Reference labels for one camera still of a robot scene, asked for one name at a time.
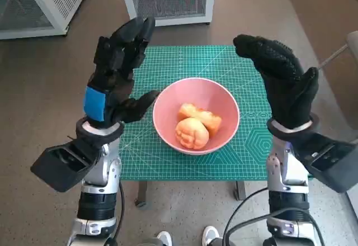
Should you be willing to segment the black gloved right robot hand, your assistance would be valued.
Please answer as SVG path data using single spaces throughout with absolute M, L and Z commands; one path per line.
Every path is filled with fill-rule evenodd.
M 287 129 L 309 122 L 318 92 L 318 68 L 304 71 L 293 51 L 277 40 L 240 34 L 233 44 L 237 55 L 251 59 L 260 73 L 272 118 Z

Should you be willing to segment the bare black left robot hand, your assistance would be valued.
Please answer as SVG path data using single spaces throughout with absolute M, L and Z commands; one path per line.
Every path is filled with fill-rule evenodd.
M 93 59 L 95 71 L 87 83 L 83 105 L 93 127 L 106 129 L 118 122 L 139 121 L 156 100 L 156 90 L 138 99 L 131 97 L 134 69 L 145 59 L 155 24 L 154 17 L 136 17 L 111 36 L 99 38 Z

